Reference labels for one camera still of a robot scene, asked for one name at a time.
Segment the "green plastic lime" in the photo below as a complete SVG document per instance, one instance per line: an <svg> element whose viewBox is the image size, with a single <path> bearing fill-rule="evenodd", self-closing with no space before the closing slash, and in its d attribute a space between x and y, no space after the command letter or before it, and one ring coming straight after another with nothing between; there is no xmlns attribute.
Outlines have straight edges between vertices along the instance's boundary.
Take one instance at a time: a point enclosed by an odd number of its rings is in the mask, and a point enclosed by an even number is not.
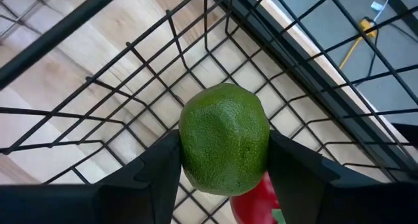
<svg viewBox="0 0 418 224"><path fill-rule="evenodd" d="M178 127L184 173L194 188L230 197L261 181L270 126L252 92L230 83L205 89L185 104Z"/></svg>

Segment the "red plastic tomato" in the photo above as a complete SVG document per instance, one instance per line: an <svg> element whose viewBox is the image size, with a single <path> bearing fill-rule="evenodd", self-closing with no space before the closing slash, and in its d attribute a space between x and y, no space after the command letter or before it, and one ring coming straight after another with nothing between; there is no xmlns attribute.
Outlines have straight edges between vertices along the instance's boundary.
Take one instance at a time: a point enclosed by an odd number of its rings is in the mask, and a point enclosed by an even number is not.
<svg viewBox="0 0 418 224"><path fill-rule="evenodd" d="M229 202L238 224L286 224L268 172L256 187Z"/></svg>

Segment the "yellow power plug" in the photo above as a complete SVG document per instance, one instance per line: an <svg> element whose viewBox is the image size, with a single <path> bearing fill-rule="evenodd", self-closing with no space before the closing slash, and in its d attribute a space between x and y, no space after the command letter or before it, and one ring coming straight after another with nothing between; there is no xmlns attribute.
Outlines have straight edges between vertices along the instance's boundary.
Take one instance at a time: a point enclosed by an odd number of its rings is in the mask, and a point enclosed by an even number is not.
<svg viewBox="0 0 418 224"><path fill-rule="evenodd" d="M375 22L372 19L365 17L359 22L359 26L363 31L366 31L367 29L373 28L375 26ZM376 38L377 35L378 35L378 31L376 31L376 30L367 33L368 38ZM349 57L353 53L354 49L357 47L357 45L360 43L361 40L363 40L362 37L359 37L355 40L355 42L353 43L353 45L349 49L348 53L344 57L343 61L341 62L340 66L339 66L339 69L343 69L347 60L349 59Z"/></svg>

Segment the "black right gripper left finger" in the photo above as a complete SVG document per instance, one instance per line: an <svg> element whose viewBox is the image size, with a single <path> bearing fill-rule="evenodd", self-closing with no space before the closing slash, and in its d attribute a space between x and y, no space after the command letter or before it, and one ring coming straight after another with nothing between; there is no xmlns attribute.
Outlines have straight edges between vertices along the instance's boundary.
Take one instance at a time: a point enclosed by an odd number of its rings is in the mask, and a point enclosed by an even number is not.
<svg viewBox="0 0 418 224"><path fill-rule="evenodd" d="M95 184L0 185L0 224L170 224L180 146L173 130Z"/></svg>

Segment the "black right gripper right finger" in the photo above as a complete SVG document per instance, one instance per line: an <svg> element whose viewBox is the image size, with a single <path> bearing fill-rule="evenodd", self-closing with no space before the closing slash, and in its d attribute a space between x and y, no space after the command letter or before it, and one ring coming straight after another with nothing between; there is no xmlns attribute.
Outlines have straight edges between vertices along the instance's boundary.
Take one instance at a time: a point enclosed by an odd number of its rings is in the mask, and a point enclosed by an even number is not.
<svg viewBox="0 0 418 224"><path fill-rule="evenodd" d="M379 182L277 131L267 171L287 224L418 224L418 184Z"/></svg>

